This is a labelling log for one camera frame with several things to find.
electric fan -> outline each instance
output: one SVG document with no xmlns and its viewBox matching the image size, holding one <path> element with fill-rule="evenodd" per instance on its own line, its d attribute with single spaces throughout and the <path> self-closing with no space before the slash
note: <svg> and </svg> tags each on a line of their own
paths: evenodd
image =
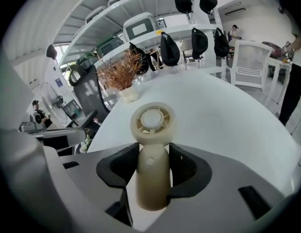
<svg viewBox="0 0 301 233">
<path fill-rule="evenodd" d="M 63 97 L 59 96 L 53 87 L 47 82 L 43 82 L 40 88 L 40 94 L 48 111 L 54 118 L 61 123 L 67 123 L 67 115 L 63 108 Z"/>
</svg>

desk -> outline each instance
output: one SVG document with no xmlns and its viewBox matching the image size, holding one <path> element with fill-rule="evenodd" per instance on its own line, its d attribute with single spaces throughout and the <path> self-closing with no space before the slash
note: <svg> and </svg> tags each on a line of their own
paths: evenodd
<svg viewBox="0 0 301 233">
<path fill-rule="evenodd" d="M 273 95 L 273 92 L 275 90 L 276 83 L 277 83 L 278 77 L 279 77 L 280 69 L 284 68 L 284 69 L 288 70 L 285 73 L 285 79 L 284 79 L 284 84 L 283 84 L 283 88 L 282 88 L 282 91 L 281 91 L 281 96 L 280 96 L 279 100 L 277 101 L 277 103 L 281 107 L 282 103 L 283 103 L 284 95 L 285 95 L 285 92 L 286 92 L 286 88 L 287 88 L 287 85 L 288 85 L 289 75 L 290 75 L 290 71 L 291 71 L 291 65 L 289 63 L 284 63 L 281 60 L 276 60 L 276 59 L 273 59 L 273 58 L 268 58 L 268 64 L 271 65 L 271 66 L 275 66 L 275 73 L 273 75 L 270 91 L 269 91 L 269 93 L 267 95 L 267 99 L 265 100 L 265 103 L 264 103 L 265 107 L 267 107 L 268 103 L 270 102 L 271 97 Z"/>
<path fill-rule="evenodd" d="M 116 103 L 88 152 L 135 142 L 132 114 L 143 104 L 163 102 L 173 108 L 179 122 L 174 143 L 236 159 L 283 190 L 301 147 L 250 95 L 202 69 L 156 78 L 136 88 L 140 98 L 130 104 Z"/>
</svg>

cylindrical handle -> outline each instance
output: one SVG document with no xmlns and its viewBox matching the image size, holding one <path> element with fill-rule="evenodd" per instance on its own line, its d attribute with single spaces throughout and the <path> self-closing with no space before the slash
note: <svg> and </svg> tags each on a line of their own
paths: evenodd
<svg viewBox="0 0 301 233">
<path fill-rule="evenodd" d="M 169 154 L 163 145 L 146 145 L 136 169 L 136 199 L 140 207 L 158 211 L 167 206 L 170 190 Z"/>
</svg>

dried plant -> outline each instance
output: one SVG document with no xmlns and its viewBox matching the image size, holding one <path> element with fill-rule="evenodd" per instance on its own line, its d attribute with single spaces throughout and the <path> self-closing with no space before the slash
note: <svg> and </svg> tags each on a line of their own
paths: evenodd
<svg viewBox="0 0 301 233">
<path fill-rule="evenodd" d="M 121 60 L 113 63 L 111 60 L 109 63 L 103 61 L 103 65 L 98 68 L 98 77 L 104 80 L 108 87 L 122 91 L 132 85 L 141 66 L 140 55 L 128 50 L 124 52 Z"/>
</svg>

plant pot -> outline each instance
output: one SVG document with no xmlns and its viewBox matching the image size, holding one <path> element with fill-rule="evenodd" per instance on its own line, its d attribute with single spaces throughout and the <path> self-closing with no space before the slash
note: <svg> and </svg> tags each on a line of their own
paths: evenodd
<svg viewBox="0 0 301 233">
<path fill-rule="evenodd" d="M 130 103 L 139 98 L 139 94 L 133 86 L 130 86 L 129 88 L 120 91 L 119 94 L 122 97 L 124 103 Z"/>
</svg>

